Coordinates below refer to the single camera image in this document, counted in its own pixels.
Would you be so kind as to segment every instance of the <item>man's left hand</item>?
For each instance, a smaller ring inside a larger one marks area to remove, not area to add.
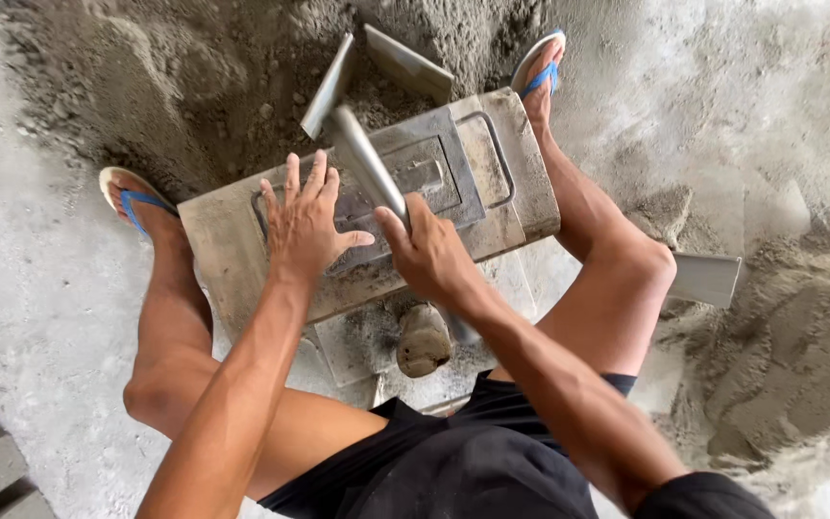
[[[300,158],[287,156],[287,181],[281,205],[267,179],[261,192],[268,207],[269,277],[315,284],[319,276],[351,247],[367,246],[374,236],[364,231],[339,234],[335,229],[335,201],[339,197],[339,171],[326,168],[326,153],[319,149],[313,171],[300,191]]]

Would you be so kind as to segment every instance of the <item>flip-flop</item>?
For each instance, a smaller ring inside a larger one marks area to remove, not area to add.
[[[159,206],[167,210],[171,214],[178,216],[178,211],[175,209],[175,206],[166,197],[159,193],[159,190],[155,189],[155,187],[153,187],[152,184],[146,182],[142,176],[130,170],[113,166],[102,169],[101,174],[98,176],[98,182],[101,185],[101,193],[104,193],[104,199],[108,200],[108,203],[110,204],[110,207],[112,209],[117,211],[117,207],[114,206],[113,200],[110,199],[110,191],[108,190],[108,187],[110,186],[110,182],[113,180],[115,173],[121,173],[131,176],[135,181],[145,185],[154,193],[151,195],[148,193],[140,193],[139,191],[131,191],[129,189],[124,189],[121,191],[121,206],[123,206],[123,212],[126,213],[127,218],[130,219],[130,221],[138,231],[140,231],[146,236],[149,236],[149,234],[143,229],[143,226],[140,225],[139,222],[136,220],[136,216],[133,214],[132,202],[134,200]]]
[[[531,79],[529,84],[527,83],[527,73],[530,71],[530,67],[533,66],[534,61],[537,60],[537,56],[543,51],[543,47],[553,40],[559,40],[562,48],[565,48],[565,33],[562,32],[562,29],[555,29],[553,32],[537,40],[530,47],[530,50],[524,54],[524,57],[517,62],[517,66],[514,67],[514,72],[511,74],[511,89],[515,92],[520,92],[521,99],[524,99],[530,92],[542,85],[547,77],[552,79],[549,82],[549,95],[552,95],[556,91],[556,83],[559,82],[559,75],[557,74],[559,66],[555,63],[546,65],[546,68]]]

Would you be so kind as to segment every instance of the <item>man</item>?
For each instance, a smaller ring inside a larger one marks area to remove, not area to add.
[[[559,41],[545,47],[529,77],[561,55]],[[138,177],[108,172],[111,205],[155,245],[123,400],[173,440],[139,516],[234,517],[246,495],[292,517],[593,518],[588,482],[635,517],[770,516],[730,479],[691,473],[625,400],[675,264],[559,151],[551,80],[525,110],[559,204],[557,238],[583,267],[536,327],[419,196],[407,196],[410,237],[389,210],[375,212],[410,288],[462,316],[501,362],[448,419],[396,399],[367,412],[284,388],[317,279],[348,247],[373,241],[336,233],[338,172],[321,150],[302,188],[288,157],[283,204],[261,184],[269,277],[223,363],[210,356],[210,308],[180,221]]]

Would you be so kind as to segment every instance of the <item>man's right hand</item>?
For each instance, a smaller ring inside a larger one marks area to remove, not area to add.
[[[434,216],[418,193],[406,195],[412,233],[386,207],[374,212],[393,249],[393,266],[419,296],[462,312],[488,285],[463,247],[454,224]]]

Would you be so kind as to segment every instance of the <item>cement mixture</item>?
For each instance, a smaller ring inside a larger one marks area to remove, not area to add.
[[[44,4],[0,0],[2,57],[17,132],[74,175],[67,215],[109,163],[181,201],[327,146],[298,121],[363,22],[452,71],[455,97],[562,27],[561,147],[655,239],[747,258],[732,309],[663,312],[655,348],[686,369],[657,419],[693,465],[818,514],[796,494],[830,478],[830,0]],[[350,98],[372,128],[431,106],[366,59]]]

